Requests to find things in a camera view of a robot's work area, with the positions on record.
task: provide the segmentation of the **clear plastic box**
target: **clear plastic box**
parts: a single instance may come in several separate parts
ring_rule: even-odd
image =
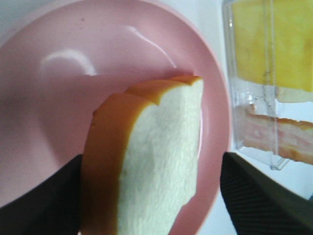
[[[271,169],[313,161],[313,0],[225,0],[237,150]]]

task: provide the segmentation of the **pink plate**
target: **pink plate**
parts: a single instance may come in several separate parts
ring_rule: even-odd
[[[109,94],[180,74],[204,78],[203,127],[197,194],[170,234],[195,234],[229,148],[228,93],[197,30],[157,1],[58,1],[0,38],[0,206],[83,152],[92,111]]]

